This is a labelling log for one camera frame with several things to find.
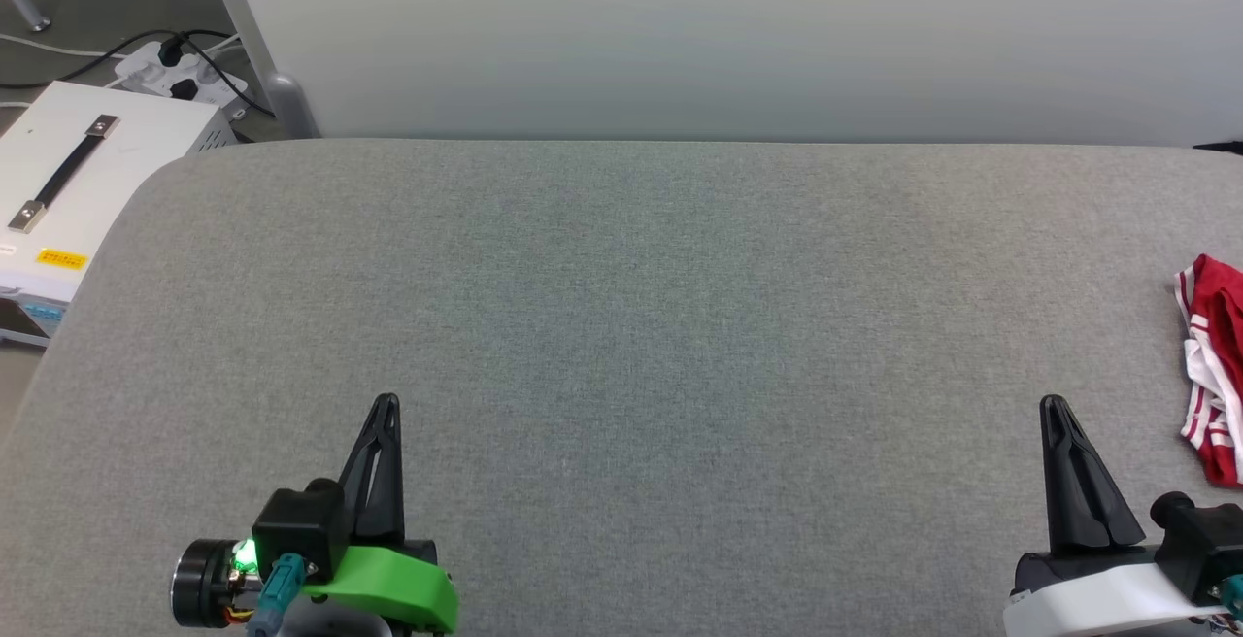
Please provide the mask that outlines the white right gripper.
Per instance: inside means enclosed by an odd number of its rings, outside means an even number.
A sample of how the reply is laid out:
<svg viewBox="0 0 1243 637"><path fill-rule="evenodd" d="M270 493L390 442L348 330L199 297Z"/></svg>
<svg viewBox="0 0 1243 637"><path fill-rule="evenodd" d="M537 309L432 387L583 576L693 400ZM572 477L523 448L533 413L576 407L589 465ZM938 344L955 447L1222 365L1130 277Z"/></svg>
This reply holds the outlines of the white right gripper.
<svg viewBox="0 0 1243 637"><path fill-rule="evenodd" d="M1229 636L1231 610L1186 597L1062 394L1040 403L1052 552L1025 552L1002 611L1008 636ZM1086 552L1088 550L1119 552Z"/></svg>

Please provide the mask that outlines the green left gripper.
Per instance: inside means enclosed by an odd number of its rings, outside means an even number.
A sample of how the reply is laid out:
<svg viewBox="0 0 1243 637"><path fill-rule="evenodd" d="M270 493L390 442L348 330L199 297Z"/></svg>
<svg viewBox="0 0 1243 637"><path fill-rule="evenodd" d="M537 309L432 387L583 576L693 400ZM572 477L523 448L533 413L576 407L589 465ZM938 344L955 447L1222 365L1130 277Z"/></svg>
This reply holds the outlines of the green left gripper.
<svg viewBox="0 0 1243 637"><path fill-rule="evenodd" d="M377 394L339 483L352 518L351 535L375 545L351 545L328 584L306 584L301 593L406 625L416 633L457 632L460 597L452 576L438 562L435 541L400 542L405 514L397 394Z"/></svg>

